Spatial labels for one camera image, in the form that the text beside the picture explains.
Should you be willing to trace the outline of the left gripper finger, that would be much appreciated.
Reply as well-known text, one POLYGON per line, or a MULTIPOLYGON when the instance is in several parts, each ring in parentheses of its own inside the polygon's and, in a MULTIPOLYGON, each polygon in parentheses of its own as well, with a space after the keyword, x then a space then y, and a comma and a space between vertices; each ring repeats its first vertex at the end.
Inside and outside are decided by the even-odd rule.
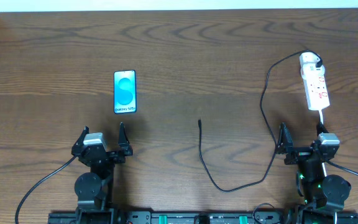
POLYGON ((119 125, 119 138, 117 143, 121 149, 128 149, 130 146, 129 140, 126 136, 125 125, 123 122, 120 122, 119 125))
POLYGON ((76 140, 76 142, 73 145, 74 149, 81 148, 84 144, 83 141, 85 139, 85 136, 89 133, 89 127, 85 126, 82 130, 79 138, 76 140))

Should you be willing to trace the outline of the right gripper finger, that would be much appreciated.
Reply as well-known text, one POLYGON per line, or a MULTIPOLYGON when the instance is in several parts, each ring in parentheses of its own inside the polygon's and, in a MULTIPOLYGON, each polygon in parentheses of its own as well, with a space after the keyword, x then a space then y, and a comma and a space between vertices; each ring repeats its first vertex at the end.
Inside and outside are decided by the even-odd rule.
POLYGON ((316 134, 319 136, 321 133, 328 133, 328 130, 324 127, 322 122, 316 125, 316 134))
POLYGON ((293 147, 293 140, 291 138, 289 129, 285 125, 285 123, 282 123, 280 125, 280 133, 279 133, 279 140, 277 143, 278 149, 288 149, 293 147))

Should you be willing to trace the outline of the blue Samsung Galaxy smartphone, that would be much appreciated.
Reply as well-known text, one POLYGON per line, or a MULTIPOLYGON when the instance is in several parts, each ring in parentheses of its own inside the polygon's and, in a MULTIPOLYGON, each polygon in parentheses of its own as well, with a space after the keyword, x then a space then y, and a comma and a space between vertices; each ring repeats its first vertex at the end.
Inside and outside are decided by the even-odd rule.
POLYGON ((135 113, 137 91, 135 70, 114 72, 114 113, 135 113))

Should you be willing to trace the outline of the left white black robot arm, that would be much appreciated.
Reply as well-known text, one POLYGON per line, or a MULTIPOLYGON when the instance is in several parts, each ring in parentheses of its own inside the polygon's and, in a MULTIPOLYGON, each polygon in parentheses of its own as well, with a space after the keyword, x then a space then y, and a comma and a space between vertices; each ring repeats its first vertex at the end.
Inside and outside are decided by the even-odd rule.
POLYGON ((124 123, 119 125, 117 144, 119 149, 107 151, 103 133, 90 133, 87 126, 74 143, 71 154, 90 168, 75 182, 74 190, 78 197, 75 223, 126 222, 122 212, 109 204, 114 167, 125 163, 126 157, 133 155, 124 123))

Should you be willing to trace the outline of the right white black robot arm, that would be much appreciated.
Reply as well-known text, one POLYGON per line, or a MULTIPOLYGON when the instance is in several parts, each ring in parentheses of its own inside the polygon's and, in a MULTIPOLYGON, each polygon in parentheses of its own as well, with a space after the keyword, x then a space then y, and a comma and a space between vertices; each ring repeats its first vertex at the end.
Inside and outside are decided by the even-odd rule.
POLYGON ((295 147, 290 131, 282 123, 275 152, 284 154, 286 165, 296 165, 296 187, 305 203, 285 212, 284 223, 336 223, 336 212, 344 209, 351 184, 339 175, 328 175, 325 163, 334 158, 340 140, 322 123, 310 146, 295 147))

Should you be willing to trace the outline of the white USB charger plug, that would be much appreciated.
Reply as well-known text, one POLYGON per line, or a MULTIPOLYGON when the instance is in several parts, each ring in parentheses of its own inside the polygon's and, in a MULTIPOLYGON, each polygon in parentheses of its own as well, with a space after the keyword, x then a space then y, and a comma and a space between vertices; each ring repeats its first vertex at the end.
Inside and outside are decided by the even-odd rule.
POLYGON ((304 80, 325 74, 325 67, 318 54, 305 52, 300 55, 300 73, 304 80))

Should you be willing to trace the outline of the white power strip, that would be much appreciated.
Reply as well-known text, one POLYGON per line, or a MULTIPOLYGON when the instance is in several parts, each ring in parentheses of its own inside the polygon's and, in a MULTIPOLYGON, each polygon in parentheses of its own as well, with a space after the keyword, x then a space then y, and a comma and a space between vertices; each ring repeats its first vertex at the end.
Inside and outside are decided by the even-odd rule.
POLYGON ((320 111, 330 105, 326 79, 324 75, 303 79, 308 109, 320 111))

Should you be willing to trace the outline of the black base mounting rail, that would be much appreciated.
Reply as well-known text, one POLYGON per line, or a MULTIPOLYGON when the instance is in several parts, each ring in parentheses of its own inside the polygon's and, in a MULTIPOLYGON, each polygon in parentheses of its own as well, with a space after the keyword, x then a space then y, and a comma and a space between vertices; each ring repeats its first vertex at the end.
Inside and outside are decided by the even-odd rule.
POLYGON ((339 212, 330 214, 304 210, 301 215, 284 215, 280 211, 262 210, 245 213, 157 213, 112 209, 104 212, 60 212, 48 215, 48 224, 254 224, 254 223, 309 223, 309 224, 355 224, 358 214, 339 212))

